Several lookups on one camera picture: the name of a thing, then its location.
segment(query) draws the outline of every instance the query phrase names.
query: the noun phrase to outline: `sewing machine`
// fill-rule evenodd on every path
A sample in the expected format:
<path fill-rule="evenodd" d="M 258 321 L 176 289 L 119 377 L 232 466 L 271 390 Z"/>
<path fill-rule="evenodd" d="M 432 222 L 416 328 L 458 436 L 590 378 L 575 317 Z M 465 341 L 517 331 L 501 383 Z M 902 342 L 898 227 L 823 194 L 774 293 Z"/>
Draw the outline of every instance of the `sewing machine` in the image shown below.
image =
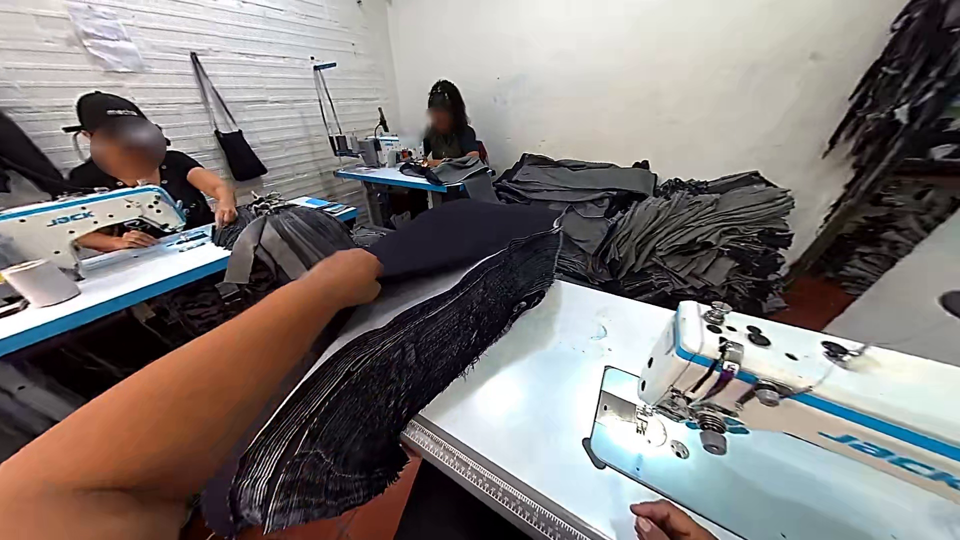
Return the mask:
<path fill-rule="evenodd" d="M 141 219 L 163 231 L 186 225 L 180 207 L 161 187 L 142 185 L 59 198 L 0 212 L 0 236 L 24 260 L 45 258 L 82 276 L 73 242 L 103 227 Z"/>
<path fill-rule="evenodd" d="M 605 370 L 584 446 L 746 538 L 945 537 L 958 386 L 951 365 L 683 302 L 633 373 Z"/>

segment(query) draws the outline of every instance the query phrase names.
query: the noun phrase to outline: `measuring tape ruler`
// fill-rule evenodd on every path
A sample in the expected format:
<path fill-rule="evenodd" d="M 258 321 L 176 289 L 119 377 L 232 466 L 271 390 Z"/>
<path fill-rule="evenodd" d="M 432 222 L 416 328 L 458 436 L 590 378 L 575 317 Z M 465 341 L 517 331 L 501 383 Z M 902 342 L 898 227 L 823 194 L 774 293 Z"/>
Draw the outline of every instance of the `measuring tape ruler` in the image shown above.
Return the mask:
<path fill-rule="evenodd" d="M 606 539 L 419 415 L 407 424 L 401 439 L 471 495 L 534 538 Z"/>

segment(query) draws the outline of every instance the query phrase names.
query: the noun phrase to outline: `black shirt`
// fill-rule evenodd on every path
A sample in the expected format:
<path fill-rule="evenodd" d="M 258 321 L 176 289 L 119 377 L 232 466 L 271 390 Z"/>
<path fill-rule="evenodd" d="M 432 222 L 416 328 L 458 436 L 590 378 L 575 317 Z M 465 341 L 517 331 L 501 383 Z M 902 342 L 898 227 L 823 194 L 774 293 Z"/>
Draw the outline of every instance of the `black shirt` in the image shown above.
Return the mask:
<path fill-rule="evenodd" d="M 423 155 L 433 153 L 434 160 L 444 158 L 462 158 L 470 152 L 479 152 L 477 133 L 465 126 L 460 133 L 439 134 L 430 128 L 423 138 Z"/>
<path fill-rule="evenodd" d="M 160 187 L 165 189 L 174 201 L 183 201 L 182 208 L 183 213 L 186 214 L 186 229 L 213 223 L 213 210 L 206 203 L 204 193 L 186 180 L 187 173 L 196 167 L 203 166 L 183 152 L 176 150 L 168 150 L 166 157 L 163 158 L 163 163 L 160 164 Z M 86 163 L 74 167 L 70 171 L 68 182 L 70 185 L 77 187 L 106 187 L 107 189 L 127 187 L 123 182 L 101 170 L 93 160 L 87 160 Z M 126 229 L 137 229 L 153 237 L 167 234 L 146 223 L 131 224 Z"/>

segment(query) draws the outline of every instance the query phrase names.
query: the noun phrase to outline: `black bag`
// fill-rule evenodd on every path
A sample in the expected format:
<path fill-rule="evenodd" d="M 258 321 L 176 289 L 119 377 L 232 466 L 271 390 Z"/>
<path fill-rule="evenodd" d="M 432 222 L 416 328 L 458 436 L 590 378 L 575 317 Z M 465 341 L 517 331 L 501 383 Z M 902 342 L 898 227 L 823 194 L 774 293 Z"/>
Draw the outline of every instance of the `black bag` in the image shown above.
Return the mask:
<path fill-rule="evenodd" d="M 200 97 L 204 101 L 204 109 L 206 109 L 206 114 L 210 117 L 210 121 L 213 124 L 213 133 L 217 136 L 217 142 L 220 143 L 220 148 L 224 151 L 224 157 L 227 158 L 227 165 L 230 168 L 233 179 L 237 182 L 244 182 L 266 174 L 267 167 L 263 165 L 260 158 L 253 152 L 253 148 L 250 147 L 250 144 L 243 137 L 243 132 L 240 131 L 236 120 L 233 119 L 233 114 L 230 112 L 230 109 L 227 108 L 227 103 L 224 101 L 223 96 L 220 95 L 216 86 L 213 85 L 213 82 L 210 81 L 210 78 L 206 75 L 206 70 L 204 70 L 204 66 L 200 64 L 197 53 L 190 53 L 190 62 L 193 64 L 193 73 L 197 76 L 197 85 L 200 86 Z M 217 98 L 217 103 L 223 108 L 224 113 L 227 115 L 229 121 L 233 123 L 236 131 L 227 133 L 220 131 L 220 126 L 217 125 L 216 111 L 210 106 L 210 101 L 206 97 L 206 85 L 210 85 L 213 96 Z"/>

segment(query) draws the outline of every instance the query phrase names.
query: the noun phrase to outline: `jack logo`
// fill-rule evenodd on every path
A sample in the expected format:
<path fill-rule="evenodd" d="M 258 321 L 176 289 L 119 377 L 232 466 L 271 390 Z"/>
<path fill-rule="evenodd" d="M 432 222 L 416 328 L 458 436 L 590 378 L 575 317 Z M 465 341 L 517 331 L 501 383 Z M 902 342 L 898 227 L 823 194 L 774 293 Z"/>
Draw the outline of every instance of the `jack logo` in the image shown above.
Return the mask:
<path fill-rule="evenodd" d="M 62 225 L 64 223 L 70 223 L 73 221 L 80 221 L 82 219 L 87 219 L 93 217 L 93 212 L 86 211 L 80 213 L 74 213 L 70 215 L 64 215 L 63 217 L 58 217 L 56 219 L 51 219 L 50 223 L 47 224 L 47 227 L 56 227 L 57 225 Z"/>
<path fill-rule="evenodd" d="M 933 481 L 940 481 L 946 485 L 952 487 L 953 489 L 960 491 L 960 479 L 951 475 L 950 473 L 945 473 L 931 467 L 925 463 L 921 463 L 916 459 L 911 459 L 903 455 L 897 455 L 892 451 L 889 451 L 881 446 L 878 446 L 874 443 L 861 441 L 860 439 L 854 437 L 853 435 L 827 435 L 822 431 L 817 431 L 821 436 L 836 442 L 842 445 L 847 445 L 854 450 L 862 452 L 866 455 L 871 455 L 877 459 L 883 459 L 891 465 L 900 467 L 904 471 L 909 471 L 918 477 L 924 477 L 925 479 L 931 479 Z"/>

